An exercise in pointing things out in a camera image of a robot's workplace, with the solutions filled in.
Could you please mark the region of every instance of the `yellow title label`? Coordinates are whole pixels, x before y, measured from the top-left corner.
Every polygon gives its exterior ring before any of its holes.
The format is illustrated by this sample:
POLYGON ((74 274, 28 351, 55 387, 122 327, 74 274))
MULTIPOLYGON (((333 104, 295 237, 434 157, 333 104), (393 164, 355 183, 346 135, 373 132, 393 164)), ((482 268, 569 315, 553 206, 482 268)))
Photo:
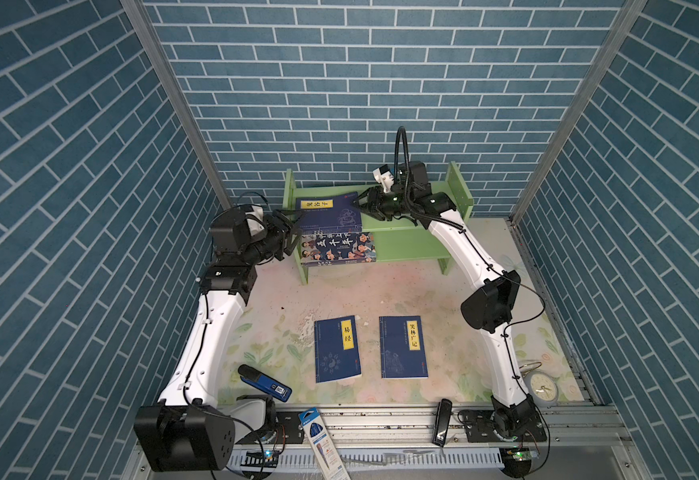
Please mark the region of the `yellow title label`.
POLYGON ((419 323, 416 320, 408 322, 408 350, 421 350, 419 323))
POLYGON ((344 350, 355 348, 355 337, 352 332, 351 320, 342 320, 342 339, 344 340, 344 350))
POLYGON ((333 200, 301 200, 302 209, 333 208, 333 200))

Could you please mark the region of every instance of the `alarm clock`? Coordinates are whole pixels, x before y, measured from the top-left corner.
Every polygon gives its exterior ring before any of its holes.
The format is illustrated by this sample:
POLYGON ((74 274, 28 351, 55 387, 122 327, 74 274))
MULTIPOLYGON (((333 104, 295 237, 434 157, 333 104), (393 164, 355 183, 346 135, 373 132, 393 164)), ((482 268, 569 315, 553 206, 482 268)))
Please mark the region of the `alarm clock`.
POLYGON ((534 397, 534 402, 539 407, 551 407, 557 404, 560 392, 557 389, 555 379, 544 372, 534 370, 525 375, 525 385, 534 397))

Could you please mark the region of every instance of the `metal frame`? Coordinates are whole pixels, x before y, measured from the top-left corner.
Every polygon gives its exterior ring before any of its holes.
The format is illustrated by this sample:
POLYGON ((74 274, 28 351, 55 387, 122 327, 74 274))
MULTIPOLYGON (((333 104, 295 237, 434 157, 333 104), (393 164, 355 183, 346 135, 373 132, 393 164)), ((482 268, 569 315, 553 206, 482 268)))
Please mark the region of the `metal frame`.
MULTIPOLYGON (((235 449, 229 458, 228 467, 240 470, 247 450, 235 449)), ((441 452, 440 448, 342 448, 341 459, 347 472, 373 472, 380 470, 415 468, 416 470, 503 468, 501 451, 496 447, 469 447, 458 451, 441 452)), ((311 448, 289 448, 278 457, 275 468, 264 468, 264 472, 319 473, 316 456, 311 448)))
POLYGON ((597 50, 587 74, 581 81, 578 90, 576 90, 574 100, 571 101, 571 105, 563 114, 560 124, 557 125, 557 130, 552 134, 552 138, 549 140, 545 152, 541 155, 534 173, 531 174, 531 178, 528 180, 528 184, 523 190, 520 199, 512 208, 512 212, 509 215, 512 222, 517 224, 525 215, 528 206, 531 205, 531 201, 541 187, 541 183, 555 164, 557 155, 560 154, 565 142, 571 136, 571 132, 574 131, 576 122, 578 122, 590 99, 592 99, 597 85, 600 84, 605 76, 608 67, 611 66, 611 62, 613 62, 616 53, 621 48, 621 44, 627 38, 627 34, 632 30, 638 15, 643 11, 646 1, 625 0, 621 10, 614 18, 608 36, 597 50))
POLYGON ((591 401, 596 405, 602 405, 601 396, 599 395, 597 388, 592 381, 589 372, 585 368, 585 364, 581 359, 581 355, 576 348, 573 339, 571 339, 571 334, 565 328, 565 323, 557 312, 555 304, 551 301, 552 297, 549 294, 549 289, 547 288, 547 283, 541 276, 536 263, 534 262, 531 251, 527 248, 527 243, 523 238, 523 234, 520 232, 520 228, 517 224, 507 221, 507 228, 509 233, 512 235, 512 240, 515 241, 515 246, 517 246, 517 251, 520 253, 520 258, 523 260, 525 265, 525 271, 527 271, 528 276, 531 278, 531 283, 533 283, 536 288, 536 292, 545 298, 546 314, 549 318, 549 323, 552 325, 552 330, 555 331, 557 340, 560 342, 560 347, 563 349, 563 354, 568 360, 568 364, 571 366, 575 375, 581 377, 584 382, 585 389, 589 393, 591 401))
POLYGON ((219 170, 216 168, 216 163, 213 161, 210 150, 208 150, 208 145, 202 138, 200 127, 198 127, 195 121, 190 105, 186 102, 184 93, 181 91, 178 80, 176 80, 176 75, 173 73, 168 57, 165 55, 165 51, 162 50, 160 39, 157 37, 157 32, 155 32, 142 0, 120 0, 120 3, 123 4, 128 20, 133 24, 133 30, 141 41, 146 56, 152 62, 152 67, 160 80, 162 89, 168 95, 168 100, 173 105, 173 110, 176 111, 176 116, 184 128, 192 148, 195 150, 197 159, 200 161, 200 165, 203 171, 205 171, 213 191, 216 192, 216 197, 218 197, 221 207, 226 210, 232 206, 229 194, 226 192, 219 170))
MULTIPOLYGON (((286 405, 279 412, 301 412, 307 407, 286 405)), ((475 448, 507 448, 519 446, 517 442, 469 443, 464 427, 457 414, 463 408, 488 408, 486 403, 456 403, 453 407, 448 441, 443 447, 449 453, 469 453, 475 448)), ((435 423, 437 405, 415 407, 366 406, 366 407, 320 407, 320 415, 330 433, 336 448, 363 448, 388 451, 390 449, 430 451, 438 449, 431 444, 432 428, 435 423)), ((612 447, 614 456, 621 464, 639 466, 639 456, 635 456, 634 444, 627 428, 613 406, 565 405, 545 408, 545 421, 550 427, 550 444, 556 446, 606 446, 612 447)), ((235 445, 236 451, 251 450, 257 446, 235 445)), ((290 452, 311 455, 311 447, 302 444, 288 444, 290 452)), ((640 472, 633 468, 629 472, 640 472)), ((146 480, 150 466, 136 446, 124 472, 124 480, 146 480)), ((650 477, 627 477, 627 480, 640 480, 650 477)))

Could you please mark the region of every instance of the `black motor housing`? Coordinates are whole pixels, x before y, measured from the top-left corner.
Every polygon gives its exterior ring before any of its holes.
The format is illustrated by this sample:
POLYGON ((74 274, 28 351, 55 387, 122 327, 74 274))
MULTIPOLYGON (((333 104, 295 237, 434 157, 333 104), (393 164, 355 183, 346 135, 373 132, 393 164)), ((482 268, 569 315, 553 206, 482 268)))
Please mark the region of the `black motor housing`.
POLYGON ((235 444, 235 424, 209 406, 142 406, 133 431, 155 472, 221 470, 235 444))
POLYGON ((493 333, 496 327, 512 320, 512 307, 519 288, 517 270, 504 273, 496 280, 486 280, 485 285, 461 303, 461 315, 473 329, 493 333))

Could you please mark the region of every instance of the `wire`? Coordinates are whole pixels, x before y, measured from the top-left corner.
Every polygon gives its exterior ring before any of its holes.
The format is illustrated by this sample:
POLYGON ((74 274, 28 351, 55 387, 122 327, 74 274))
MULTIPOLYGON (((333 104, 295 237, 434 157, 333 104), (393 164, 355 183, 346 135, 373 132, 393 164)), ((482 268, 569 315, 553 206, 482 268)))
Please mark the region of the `wire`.
POLYGON ((478 423, 477 422, 468 422, 466 419, 461 419, 461 415, 464 414, 464 410, 459 410, 456 413, 456 419, 459 420, 459 423, 463 426, 476 426, 478 423))
MULTIPOLYGON (((204 293, 202 296, 205 297, 206 321, 208 321, 209 317, 210 317, 210 307, 208 304, 208 293, 204 293)), ((186 405, 188 407, 195 408, 196 410, 204 413, 205 415, 208 415, 211 417, 226 418, 226 419, 232 420, 233 422, 238 422, 238 423, 242 424, 244 427, 248 428, 248 430, 250 430, 251 433, 256 437, 256 441, 258 442, 258 447, 261 448, 261 470, 258 472, 258 474, 261 475, 264 473, 264 464, 266 463, 266 455, 264 455, 264 445, 261 443, 261 438, 258 437, 258 435, 256 434, 256 431, 250 425, 245 423, 243 420, 240 420, 239 418, 224 415, 222 413, 213 413, 213 412, 209 412, 207 410, 203 410, 199 406, 191 403, 190 399, 186 396, 186 389, 187 389, 186 383, 189 381, 190 375, 192 375, 192 370, 194 370, 195 365, 197 364, 197 360, 200 359, 200 354, 202 352, 202 346, 205 344, 205 334, 206 334, 207 330, 208 330, 208 323, 205 323, 202 326, 202 334, 200 335, 200 348, 197 350, 197 355, 195 355, 195 360, 192 360, 192 366, 186 372, 186 377, 184 377, 184 386, 181 389, 182 394, 184 395, 184 402, 186 403, 186 405)))
POLYGON ((534 439, 534 445, 536 446, 536 454, 541 457, 541 450, 539 449, 539 444, 536 442, 536 437, 534 436, 533 433, 531 433, 531 430, 528 430, 528 435, 531 436, 531 438, 534 439))
POLYGON ((536 370, 537 368, 540 368, 542 365, 544 365, 543 362, 528 362, 528 363, 524 363, 523 365, 518 366, 517 369, 520 370, 520 374, 521 374, 522 376, 526 376, 528 373, 533 372, 533 371, 536 370), (526 371, 523 372, 523 369, 524 369, 525 367, 531 366, 531 365, 533 366, 533 368, 528 369, 528 370, 526 370, 526 371))
POLYGON ((248 478, 248 477, 247 477, 244 473, 242 473, 242 472, 238 472, 237 470, 232 470, 229 466, 226 466, 226 467, 224 467, 224 468, 226 468, 227 470, 229 470, 231 473, 237 475, 238 477, 243 477, 243 478, 245 478, 246 480, 250 480, 250 478, 248 478))
MULTIPOLYGON (((490 271, 493 272, 494 274, 497 274, 498 276, 501 276, 501 277, 505 278, 506 280, 509 280, 511 283, 514 283, 514 284, 516 284, 516 285, 518 285, 518 286, 522 286, 522 287, 525 288, 526 290, 529 290, 529 291, 533 292, 533 293, 538 297, 539 301, 541 302, 541 312, 538 312, 536 315, 532 316, 531 318, 529 318, 529 319, 527 319, 527 320, 522 320, 522 321, 519 321, 519 322, 507 322, 507 325, 506 325, 506 326, 504 327, 504 329, 501 331, 501 336, 504 338, 504 346, 505 346, 505 348, 507 349, 507 357, 509 357, 510 360, 511 360, 512 356, 511 356, 511 352, 510 352, 510 350, 509 350, 509 341, 508 341, 509 336, 507 335, 507 329, 508 329, 511 325, 519 325, 519 324, 521 324, 521 323, 526 323, 526 322, 530 322, 530 321, 532 321, 532 320, 536 320, 538 317, 540 317, 540 316, 546 311, 546 309, 547 309, 547 303, 545 302, 544 297, 542 297, 541 294, 539 294, 538 292, 536 292, 536 290, 530 288, 528 285, 524 285, 523 283, 518 282, 517 280, 512 280, 511 278, 509 278, 509 277, 506 276, 505 274, 500 274, 500 273, 498 273, 498 272, 496 271, 496 269, 494 269, 493 264, 489 264, 489 262, 482 256, 482 254, 481 254, 480 251, 477 249, 477 247, 476 247, 475 245, 472 244, 472 241, 469 239, 469 235, 467 235, 465 231, 462 231, 461 233, 465 236, 465 238, 467 239, 467 241, 468 241, 469 244, 471 245, 472 250, 474 250, 475 253, 480 257, 480 260, 483 261, 483 263, 486 265, 486 267, 488 268, 488 270, 490 270, 490 271)), ((511 367, 511 369, 512 369, 512 377, 513 377, 513 379, 515 380, 515 382, 517 383, 517 387, 520 389, 521 392, 523 392, 523 391, 524 391, 523 386, 520 384, 520 378, 521 378, 521 377, 520 377, 520 376, 517 374, 517 372, 515 371, 515 364, 514 364, 512 361, 510 361, 510 362, 509 362, 509 365, 510 365, 510 367, 511 367)), ((535 403, 533 404, 533 406, 534 406, 534 408, 536 408, 536 411, 538 412, 539 417, 541 418, 541 421, 544 423, 544 425, 545 425, 545 427, 546 427, 546 429, 547 429, 547 454, 546 454, 546 456, 545 456, 544 461, 541 463, 540 466, 534 468, 533 470, 529 471, 529 472, 528 472, 527 474, 525 474, 525 475, 530 475, 531 473, 538 472, 538 471, 541 469, 541 467, 543 467, 543 466, 547 463, 547 459, 549 458, 549 451, 551 450, 551 447, 552 447, 551 434, 550 434, 550 431, 549 431, 549 426, 547 425, 547 420, 545 420, 544 416, 541 415, 541 410, 538 408, 538 406, 537 406, 535 403)))
POLYGON ((411 217, 417 220, 439 222, 441 224, 452 226, 453 228, 459 230, 459 232, 463 233, 465 228, 462 225, 439 215, 427 214, 426 212, 422 211, 423 207, 416 205, 411 201, 411 154, 408 149, 408 134, 405 132, 405 127, 398 128, 397 137, 395 138, 395 175, 397 174, 398 150, 401 139, 402 154, 403 159, 405 159, 405 186, 403 187, 403 202, 405 203, 405 206, 408 207, 411 217))
POLYGON ((536 468, 532 469, 530 472, 526 473, 525 475, 530 475, 531 473, 536 473, 539 470, 541 470, 541 467, 543 467, 546 463, 547 460, 549 459, 549 452, 552 449, 552 435, 549 431, 549 425, 547 425, 547 420, 544 418, 543 415, 541 415, 541 410, 534 404, 534 407, 536 407, 536 411, 539 413, 539 417, 541 418, 541 421, 544 422, 544 427, 547 429, 547 454, 544 457, 544 461, 541 463, 541 465, 537 466, 536 468))
POLYGON ((235 199, 235 205, 239 206, 240 199, 248 195, 258 195, 259 197, 261 197, 262 200, 264 200, 264 204, 269 205, 269 200, 267 200, 266 197, 261 195, 259 192, 255 192, 253 190, 248 190, 247 192, 242 192, 240 195, 238 195, 235 199))
POLYGON ((282 428, 282 450, 280 453, 283 453, 286 451, 286 426, 281 425, 280 428, 282 428))

